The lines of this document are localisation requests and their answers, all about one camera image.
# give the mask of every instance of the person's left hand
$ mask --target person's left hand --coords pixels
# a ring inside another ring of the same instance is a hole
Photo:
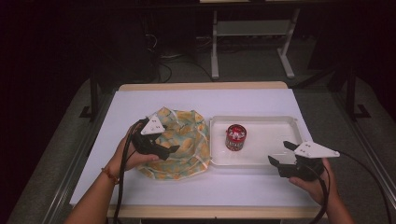
[[[132,130],[132,127],[128,130],[126,135],[120,140],[120,143],[117,146],[116,152],[114,153],[113,157],[110,159],[110,161],[108,162],[108,164],[106,166],[109,168],[110,173],[113,174],[114,176],[119,176],[120,164],[121,164],[121,160],[122,160],[122,152],[124,150],[125,143],[128,138],[129,132],[135,132],[136,129],[139,127],[139,125],[141,125],[141,124],[136,125],[134,130]],[[127,158],[129,158],[129,160],[127,161],[127,163],[125,165],[125,171],[129,171],[129,170],[133,169],[134,167],[136,167],[137,165],[145,163],[145,162],[159,160],[159,157],[157,155],[153,155],[153,154],[143,155],[143,154],[138,153],[137,151],[135,151],[134,144],[132,144],[132,143],[129,145]]]

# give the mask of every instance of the cable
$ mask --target cable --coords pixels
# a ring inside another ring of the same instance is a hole
[[[176,58],[180,58],[184,56],[183,54],[174,54],[174,55],[161,55],[161,59],[163,60],[174,60]]]
[[[327,180],[329,181],[329,186],[327,187],[327,191],[328,191],[328,193],[330,194],[330,185],[331,185],[331,183],[330,183],[330,173],[329,173],[329,170],[326,168],[326,166],[323,166],[323,168],[324,168],[324,170],[326,171],[326,173],[327,173]]]
[[[158,40],[157,37],[155,35],[146,35],[146,37],[152,37],[154,39],[154,44],[152,45],[152,49],[155,49],[155,47],[157,46]]]
[[[163,64],[163,63],[159,63],[159,65],[162,65],[163,67],[165,67],[165,68],[167,68],[167,69],[169,70],[169,76],[168,76],[168,78],[167,78],[166,80],[164,80],[164,81],[163,81],[163,79],[161,78],[161,74],[159,74],[159,82],[161,82],[161,83],[166,83],[166,82],[169,81],[169,79],[171,79],[171,77],[172,77],[172,69],[171,69],[169,66],[167,66],[167,65],[165,65],[165,64]]]
[[[345,156],[349,157],[353,161],[357,162],[361,167],[363,167],[372,176],[372,178],[374,179],[375,183],[378,185],[378,188],[379,188],[379,190],[381,192],[381,196],[382,196],[382,199],[384,200],[384,205],[385,205],[385,208],[387,210],[388,223],[391,224],[392,223],[392,217],[391,217],[390,210],[389,210],[387,196],[386,196],[386,193],[385,193],[384,189],[382,188],[381,183],[379,182],[378,178],[362,162],[358,161],[357,159],[355,159],[354,157],[352,157],[351,155],[349,155],[349,154],[347,154],[347,153],[345,153],[343,151],[338,151],[338,152],[341,153],[342,155],[345,155]]]
[[[212,76],[210,76],[210,74],[209,74],[200,64],[198,64],[198,63],[195,63],[195,62],[188,62],[188,61],[183,61],[183,62],[166,62],[166,63],[192,63],[192,64],[194,64],[195,66],[200,67],[200,68],[205,72],[205,74],[210,78],[210,80],[211,80],[211,81],[214,81],[214,79],[212,78]]]
[[[322,188],[322,191],[323,191],[323,205],[321,206],[319,212],[314,217],[314,219],[312,219],[309,222],[310,224],[314,224],[314,223],[318,223],[321,220],[321,218],[323,217],[323,215],[326,213],[327,203],[329,201],[329,193],[330,193],[330,191],[327,190],[326,183],[324,182],[324,180],[311,167],[309,167],[309,166],[307,166],[305,164],[303,164],[303,166],[305,168],[307,168],[308,170],[310,170],[317,177],[317,179],[318,179],[318,181],[320,183],[320,186]]]
[[[136,152],[136,150],[127,158],[127,154],[128,154],[128,149],[129,149],[129,145],[132,142],[132,137],[134,136],[134,128],[137,126],[138,123],[135,123],[130,132],[128,133],[128,137],[126,139],[125,142],[125,146],[124,149],[122,151],[122,159],[121,159],[121,165],[120,165],[120,183],[119,183],[119,198],[117,201],[117,207],[116,207],[116,211],[114,212],[114,216],[113,216],[113,223],[117,224],[118,223],[118,219],[119,219],[119,212],[120,212],[120,206],[121,206],[121,201],[122,201],[122,192],[123,192],[123,181],[124,181],[124,172],[125,172],[125,165],[126,162],[129,160],[129,158],[131,158],[132,155],[134,155],[134,153]]]
[[[201,38],[197,37],[196,39],[197,39],[197,40],[200,40],[200,39],[207,39],[205,43],[199,44],[199,45],[196,47],[197,50],[201,50],[201,49],[206,49],[206,48],[208,48],[208,47],[212,47],[212,46],[210,45],[210,44],[212,43],[212,38],[211,38],[210,36],[208,36],[208,37],[201,37]]]

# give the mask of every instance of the soda can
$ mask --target soda can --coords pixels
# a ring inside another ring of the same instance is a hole
[[[242,125],[231,125],[225,134],[225,146],[231,151],[241,150],[244,146],[247,134],[247,130]]]

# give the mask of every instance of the crumpled fabric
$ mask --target crumpled fabric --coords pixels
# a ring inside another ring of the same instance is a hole
[[[159,180],[180,180],[204,172],[210,162],[209,128],[196,111],[179,111],[163,107],[156,112],[165,132],[156,139],[164,147],[180,148],[166,161],[142,164],[137,169]]]

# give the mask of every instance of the white tabletop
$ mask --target white tabletop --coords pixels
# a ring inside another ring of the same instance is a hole
[[[312,140],[292,90],[118,91],[78,181],[71,204],[78,202],[101,172],[101,167],[111,158],[128,128],[163,106],[176,110],[196,110],[204,116],[207,124],[214,116],[291,116],[299,122],[304,140]],[[137,170],[132,170],[125,173],[124,183],[122,204],[126,205],[125,208],[128,206],[135,208],[191,206],[195,209],[199,209],[200,206],[317,208],[306,192],[294,187],[288,179],[279,177],[277,169],[272,166],[224,168],[209,165],[206,172],[179,181],[153,180]],[[118,188],[113,193],[112,204],[117,202],[117,196]],[[121,216],[140,216],[127,214],[120,213]],[[188,215],[175,215],[175,217],[188,217]]]

